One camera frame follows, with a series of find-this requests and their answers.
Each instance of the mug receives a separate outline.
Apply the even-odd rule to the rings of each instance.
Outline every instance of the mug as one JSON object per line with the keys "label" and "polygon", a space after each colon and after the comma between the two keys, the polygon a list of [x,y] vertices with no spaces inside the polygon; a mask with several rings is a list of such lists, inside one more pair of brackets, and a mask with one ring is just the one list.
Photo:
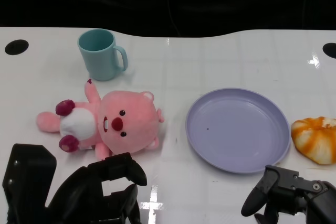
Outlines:
{"label": "mug", "polygon": [[[128,67],[125,49],[117,46],[113,33],[104,29],[94,29],[82,34],[78,41],[90,77],[107,81]],[[123,67],[118,64],[117,50],[121,53]]]}

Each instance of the white table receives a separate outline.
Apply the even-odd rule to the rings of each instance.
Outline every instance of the white table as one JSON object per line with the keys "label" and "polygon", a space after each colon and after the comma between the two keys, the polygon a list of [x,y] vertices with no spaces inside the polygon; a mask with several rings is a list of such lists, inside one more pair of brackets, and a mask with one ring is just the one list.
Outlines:
{"label": "white table", "polygon": [[[57,134],[39,132],[35,117],[53,111],[62,100],[86,101],[88,73],[77,48],[84,28],[0,28],[0,179],[14,143],[42,144],[57,158],[47,203],[61,183],[80,166],[95,162],[93,151],[75,154],[58,147]],[[162,145],[136,153],[148,185],[139,187],[143,224],[255,224],[240,210],[261,178],[222,172],[200,159],[187,142],[184,122],[192,103],[225,87],[259,92],[276,103],[289,123],[306,117],[336,118],[336,59],[322,47],[336,31],[250,30],[213,38],[143,38],[115,33],[130,68],[108,82],[95,82],[101,96],[112,90],[150,90],[163,110]],[[15,39],[29,42],[26,52],[5,54]],[[336,185],[336,165],[318,166],[293,147],[279,164],[305,179]],[[125,178],[104,183],[104,192],[124,190]],[[6,223],[3,190],[0,222]],[[280,216],[280,224],[305,223],[303,214]]]}

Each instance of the bread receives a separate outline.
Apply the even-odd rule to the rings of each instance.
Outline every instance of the bread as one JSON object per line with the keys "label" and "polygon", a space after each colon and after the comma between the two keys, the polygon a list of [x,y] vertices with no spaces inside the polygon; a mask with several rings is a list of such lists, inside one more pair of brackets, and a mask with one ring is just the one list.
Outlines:
{"label": "bread", "polygon": [[318,164],[336,163],[336,119],[306,118],[292,124],[296,149]]}

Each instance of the purple plate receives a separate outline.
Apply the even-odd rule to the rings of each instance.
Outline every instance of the purple plate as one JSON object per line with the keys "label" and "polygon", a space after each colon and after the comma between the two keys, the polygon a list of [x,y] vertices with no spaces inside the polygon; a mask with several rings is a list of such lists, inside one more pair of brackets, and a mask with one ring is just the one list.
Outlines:
{"label": "purple plate", "polygon": [[232,173],[256,173],[284,158],[288,122],[270,100],[244,89],[220,89],[200,97],[186,119],[187,137],[210,164]]}

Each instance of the stuffed animal nose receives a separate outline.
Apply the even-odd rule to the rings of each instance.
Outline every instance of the stuffed animal nose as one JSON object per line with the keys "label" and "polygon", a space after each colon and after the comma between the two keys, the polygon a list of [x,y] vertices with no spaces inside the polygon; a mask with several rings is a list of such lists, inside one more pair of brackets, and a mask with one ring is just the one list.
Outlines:
{"label": "stuffed animal nose", "polygon": [[115,118],[113,119],[112,121],[112,128],[115,130],[115,131],[121,131],[122,130],[122,120],[121,118]]}

